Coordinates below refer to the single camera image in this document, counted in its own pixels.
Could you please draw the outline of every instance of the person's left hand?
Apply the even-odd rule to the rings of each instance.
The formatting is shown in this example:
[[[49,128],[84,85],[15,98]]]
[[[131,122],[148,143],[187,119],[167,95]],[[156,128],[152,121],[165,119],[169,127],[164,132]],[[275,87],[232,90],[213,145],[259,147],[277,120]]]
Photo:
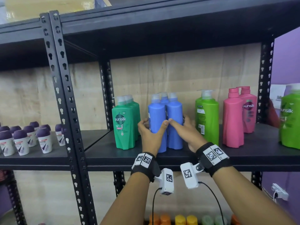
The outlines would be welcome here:
[[[142,137],[142,150],[143,152],[150,152],[156,157],[161,145],[161,139],[163,138],[163,134],[166,131],[169,122],[167,120],[164,120],[159,131],[157,133],[152,133],[144,125],[144,123],[147,121],[148,118],[145,118],[137,124],[139,128],[139,133]]]

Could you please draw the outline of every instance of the orange bottle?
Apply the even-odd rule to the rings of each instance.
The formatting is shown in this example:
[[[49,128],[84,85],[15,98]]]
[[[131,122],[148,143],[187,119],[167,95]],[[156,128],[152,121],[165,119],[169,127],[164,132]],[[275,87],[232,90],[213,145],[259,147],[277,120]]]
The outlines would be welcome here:
[[[186,225],[186,220],[183,215],[175,216],[175,225]]]
[[[168,214],[160,216],[160,225],[171,225],[171,218]]]
[[[232,225],[241,225],[240,222],[238,221],[238,218],[234,214],[231,216],[231,224]]]
[[[156,213],[153,214],[153,222],[154,225],[160,225],[159,216]],[[149,225],[152,225],[152,213],[149,216]]]
[[[197,217],[194,215],[189,215],[187,217],[187,225],[198,225]]]

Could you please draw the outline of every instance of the white tracking device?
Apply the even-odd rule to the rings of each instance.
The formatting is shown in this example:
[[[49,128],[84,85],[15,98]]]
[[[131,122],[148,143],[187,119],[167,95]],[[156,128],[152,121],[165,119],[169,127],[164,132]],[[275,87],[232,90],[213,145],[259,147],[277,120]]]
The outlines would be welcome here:
[[[160,194],[168,196],[174,193],[174,175],[172,170],[164,168],[161,170],[160,176],[154,177],[154,179],[159,181],[159,187],[162,188]]]
[[[187,188],[197,188],[199,186],[199,183],[196,174],[202,172],[203,167],[199,163],[193,165],[190,162],[186,162],[180,165],[180,169]]]

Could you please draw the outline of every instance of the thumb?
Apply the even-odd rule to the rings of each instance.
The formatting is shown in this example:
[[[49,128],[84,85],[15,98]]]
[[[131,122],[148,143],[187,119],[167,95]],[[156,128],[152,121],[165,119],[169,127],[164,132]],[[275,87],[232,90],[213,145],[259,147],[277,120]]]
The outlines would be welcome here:
[[[183,126],[181,124],[179,124],[177,121],[173,120],[172,118],[169,118],[169,123],[171,126],[174,127],[174,129],[176,129],[177,132],[178,132],[178,130],[183,128]]]
[[[169,122],[167,120],[164,120],[163,123],[161,124],[161,127],[157,132],[159,135],[161,135],[161,137],[163,136],[164,132],[166,131],[168,124],[169,124]]]

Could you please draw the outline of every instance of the pink pump dispenser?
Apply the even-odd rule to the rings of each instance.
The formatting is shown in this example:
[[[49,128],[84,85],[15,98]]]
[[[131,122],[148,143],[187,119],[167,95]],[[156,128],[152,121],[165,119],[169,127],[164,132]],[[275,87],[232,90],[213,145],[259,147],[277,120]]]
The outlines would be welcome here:
[[[250,86],[241,86],[240,98],[243,100],[244,133],[252,133],[255,129],[257,96],[250,94]]]
[[[238,148],[244,144],[242,110],[238,88],[230,88],[223,107],[223,144],[228,147]]]

